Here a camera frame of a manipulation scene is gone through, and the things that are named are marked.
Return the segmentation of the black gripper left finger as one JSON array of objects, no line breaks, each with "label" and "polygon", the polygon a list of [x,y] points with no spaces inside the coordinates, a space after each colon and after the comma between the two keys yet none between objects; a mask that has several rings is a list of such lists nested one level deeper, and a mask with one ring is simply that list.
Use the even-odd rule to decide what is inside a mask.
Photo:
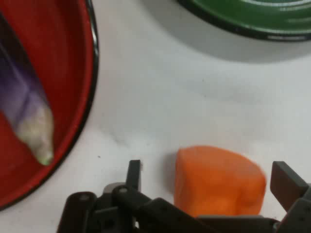
[{"label": "black gripper left finger", "polygon": [[164,199],[140,192],[141,162],[129,162],[125,183],[97,197],[92,192],[70,195],[57,228],[59,233],[209,233],[211,227]]}]

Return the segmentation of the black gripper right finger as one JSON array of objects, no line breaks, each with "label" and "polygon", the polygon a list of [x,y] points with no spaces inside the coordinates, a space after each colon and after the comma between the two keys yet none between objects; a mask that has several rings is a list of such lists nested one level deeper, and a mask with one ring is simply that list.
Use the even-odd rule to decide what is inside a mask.
[{"label": "black gripper right finger", "polygon": [[286,211],[276,228],[277,233],[311,231],[311,185],[283,161],[274,161],[270,190]]}]

